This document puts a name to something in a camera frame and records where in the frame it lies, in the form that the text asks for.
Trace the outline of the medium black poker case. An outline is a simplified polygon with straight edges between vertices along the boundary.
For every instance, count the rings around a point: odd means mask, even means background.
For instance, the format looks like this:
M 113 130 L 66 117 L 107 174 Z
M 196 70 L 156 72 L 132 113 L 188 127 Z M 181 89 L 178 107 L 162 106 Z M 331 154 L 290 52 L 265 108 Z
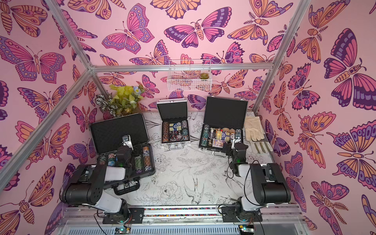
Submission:
M 243 142 L 247 107 L 245 100 L 207 97 L 199 148 L 229 154 L 236 136 Z

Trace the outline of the small silver poker case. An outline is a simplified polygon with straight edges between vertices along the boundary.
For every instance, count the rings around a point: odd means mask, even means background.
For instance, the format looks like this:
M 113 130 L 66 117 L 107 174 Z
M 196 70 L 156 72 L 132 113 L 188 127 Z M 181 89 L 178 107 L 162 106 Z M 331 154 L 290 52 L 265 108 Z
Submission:
M 165 151 L 181 150 L 190 144 L 187 100 L 160 100 L 157 109 L 162 119 L 161 140 Z

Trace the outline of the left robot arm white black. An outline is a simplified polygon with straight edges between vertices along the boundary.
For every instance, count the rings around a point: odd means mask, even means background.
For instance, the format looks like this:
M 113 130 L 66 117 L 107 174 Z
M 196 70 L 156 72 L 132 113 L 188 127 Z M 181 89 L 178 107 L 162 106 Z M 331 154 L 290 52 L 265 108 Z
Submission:
M 59 198 L 68 205 L 88 206 L 112 216 L 117 223 L 125 223 L 131 212 L 125 200 L 105 191 L 105 184 L 120 183 L 130 173 L 131 148 L 121 146 L 115 157 L 125 166 L 81 164 L 72 173 Z

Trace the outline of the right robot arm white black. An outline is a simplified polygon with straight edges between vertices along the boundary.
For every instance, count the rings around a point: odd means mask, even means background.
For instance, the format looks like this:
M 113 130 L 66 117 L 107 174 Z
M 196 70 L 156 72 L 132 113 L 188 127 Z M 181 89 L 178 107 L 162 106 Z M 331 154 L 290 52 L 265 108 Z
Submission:
M 248 163 L 248 145 L 242 142 L 226 145 L 225 150 L 233 176 L 244 180 L 241 186 L 243 194 L 235 202 L 235 208 L 227 207 L 229 212 L 235 213 L 238 220 L 262 221 L 261 208 L 291 201 L 287 182 L 276 163 L 261 164 L 258 160 Z

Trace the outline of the large black poker case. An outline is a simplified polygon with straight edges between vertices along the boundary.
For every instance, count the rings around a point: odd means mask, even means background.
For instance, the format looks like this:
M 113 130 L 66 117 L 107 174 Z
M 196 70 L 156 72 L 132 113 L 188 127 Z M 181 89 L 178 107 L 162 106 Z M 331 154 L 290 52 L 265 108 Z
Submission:
M 155 174 L 153 150 L 142 114 L 99 121 L 90 125 L 90 131 L 97 154 L 109 166 L 125 169 L 123 179 L 104 183 L 105 190 L 112 189 L 118 196 L 128 194 L 140 188 L 141 179 Z

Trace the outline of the cream work glove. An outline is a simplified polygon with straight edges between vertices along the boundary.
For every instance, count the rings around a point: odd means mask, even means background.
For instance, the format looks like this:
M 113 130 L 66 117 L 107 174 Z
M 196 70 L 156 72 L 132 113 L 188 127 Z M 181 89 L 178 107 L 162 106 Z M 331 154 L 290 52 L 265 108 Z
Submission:
M 259 117 L 246 117 L 244 122 L 246 140 L 250 143 L 253 153 L 263 154 L 272 152 Z

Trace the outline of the striped leaf artificial plant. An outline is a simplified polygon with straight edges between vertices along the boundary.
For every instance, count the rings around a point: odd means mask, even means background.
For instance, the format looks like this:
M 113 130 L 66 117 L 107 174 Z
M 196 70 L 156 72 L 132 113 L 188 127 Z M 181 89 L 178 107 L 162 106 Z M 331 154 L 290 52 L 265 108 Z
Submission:
M 107 99 L 104 95 L 96 95 L 95 102 L 100 106 L 100 110 L 105 119 L 110 119 L 116 116 L 117 107 L 111 102 L 111 99 Z

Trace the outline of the yellow green artificial plant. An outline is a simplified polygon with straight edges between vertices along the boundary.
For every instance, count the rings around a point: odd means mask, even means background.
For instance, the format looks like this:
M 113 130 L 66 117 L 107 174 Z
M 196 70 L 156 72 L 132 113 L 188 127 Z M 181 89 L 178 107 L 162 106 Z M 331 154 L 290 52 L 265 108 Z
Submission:
M 111 112 L 115 117 L 122 117 L 132 114 L 137 108 L 138 102 L 144 97 L 145 92 L 143 85 L 139 86 L 115 86 L 110 85 L 110 89 L 115 91 L 111 101 Z

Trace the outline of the small succulent plant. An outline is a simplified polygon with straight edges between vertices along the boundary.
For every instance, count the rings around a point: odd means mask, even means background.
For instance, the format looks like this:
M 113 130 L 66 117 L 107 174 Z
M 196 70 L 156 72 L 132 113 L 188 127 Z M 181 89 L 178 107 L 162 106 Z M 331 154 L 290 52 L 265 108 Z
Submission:
M 209 73 L 203 72 L 203 73 L 200 74 L 199 78 L 202 79 L 202 80 L 207 80 L 207 79 L 210 78 L 210 75 L 209 75 Z

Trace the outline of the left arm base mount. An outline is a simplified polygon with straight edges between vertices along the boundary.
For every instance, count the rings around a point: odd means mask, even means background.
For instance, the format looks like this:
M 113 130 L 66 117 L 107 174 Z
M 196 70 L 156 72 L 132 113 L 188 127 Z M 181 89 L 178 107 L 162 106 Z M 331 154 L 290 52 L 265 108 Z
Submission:
M 144 208 L 128 208 L 125 213 L 105 213 L 102 223 L 110 225 L 120 224 L 142 224 L 144 219 Z

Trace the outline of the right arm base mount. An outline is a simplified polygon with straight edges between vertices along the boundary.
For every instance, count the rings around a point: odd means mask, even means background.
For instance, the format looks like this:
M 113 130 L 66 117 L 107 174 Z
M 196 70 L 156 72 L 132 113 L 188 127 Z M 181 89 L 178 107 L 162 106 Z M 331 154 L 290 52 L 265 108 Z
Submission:
M 262 222 L 260 210 L 257 211 L 244 211 L 242 208 L 235 206 L 218 206 L 218 212 L 222 215 L 223 222 Z

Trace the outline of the aluminium rail front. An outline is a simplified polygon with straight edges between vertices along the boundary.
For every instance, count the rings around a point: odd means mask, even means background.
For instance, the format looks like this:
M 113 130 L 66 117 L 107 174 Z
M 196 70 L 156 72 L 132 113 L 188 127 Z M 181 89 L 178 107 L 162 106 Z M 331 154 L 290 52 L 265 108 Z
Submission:
M 144 208 L 142 224 L 103 224 L 95 209 L 67 208 L 55 235 L 309 235 L 300 209 L 291 204 L 261 208 L 262 222 L 223 222 L 220 205 L 131 206 Z

